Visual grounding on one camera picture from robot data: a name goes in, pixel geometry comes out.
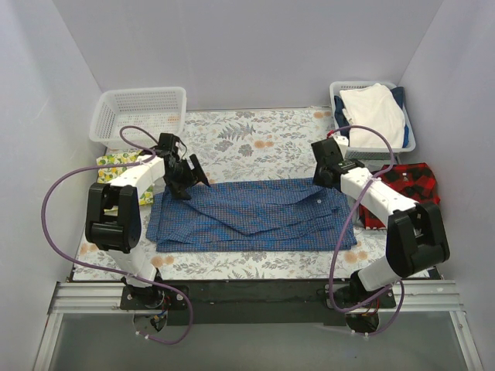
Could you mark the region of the blue checkered long sleeve shirt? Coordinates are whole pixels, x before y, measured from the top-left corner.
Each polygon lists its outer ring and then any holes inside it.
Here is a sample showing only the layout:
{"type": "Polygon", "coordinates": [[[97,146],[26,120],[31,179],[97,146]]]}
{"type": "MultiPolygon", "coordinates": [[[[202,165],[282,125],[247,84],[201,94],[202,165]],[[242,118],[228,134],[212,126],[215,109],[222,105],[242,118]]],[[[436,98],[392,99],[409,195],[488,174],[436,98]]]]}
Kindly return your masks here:
{"type": "Polygon", "coordinates": [[[169,190],[155,195],[146,237],[158,252],[349,250],[357,242],[344,226],[344,194],[311,179],[195,185],[191,200],[169,190]]]}

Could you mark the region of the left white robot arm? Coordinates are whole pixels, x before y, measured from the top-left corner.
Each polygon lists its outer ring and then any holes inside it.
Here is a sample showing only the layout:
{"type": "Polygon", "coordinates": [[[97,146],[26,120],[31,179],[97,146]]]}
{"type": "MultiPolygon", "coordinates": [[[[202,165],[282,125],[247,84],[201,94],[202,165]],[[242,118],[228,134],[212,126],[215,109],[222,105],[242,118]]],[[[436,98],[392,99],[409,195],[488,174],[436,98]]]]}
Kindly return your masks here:
{"type": "Polygon", "coordinates": [[[107,252],[123,271],[131,298],[149,309],[162,306],[165,290],[158,269],[150,263],[138,242],[142,234],[139,199],[155,181],[162,179],[172,197],[190,200],[188,188],[208,179],[197,157],[179,154],[181,139],[162,133],[157,145],[138,156],[136,166],[108,183],[93,184],[88,193],[86,240],[107,252]]]}

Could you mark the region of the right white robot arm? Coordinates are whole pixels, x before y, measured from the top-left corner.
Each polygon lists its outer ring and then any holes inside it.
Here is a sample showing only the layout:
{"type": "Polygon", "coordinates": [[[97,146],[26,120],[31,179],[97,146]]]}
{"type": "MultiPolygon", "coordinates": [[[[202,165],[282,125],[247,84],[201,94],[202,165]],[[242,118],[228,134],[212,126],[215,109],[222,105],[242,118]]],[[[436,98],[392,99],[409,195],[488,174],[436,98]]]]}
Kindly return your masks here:
{"type": "Polygon", "coordinates": [[[353,272],[346,287],[329,290],[332,307],[341,311],[367,307],[388,285],[450,258],[438,205],[403,196],[372,175],[361,162],[346,159],[348,140],[343,136],[331,136],[311,147],[316,160],[314,184],[353,198],[357,205],[370,210],[387,231],[384,256],[353,272]]]}

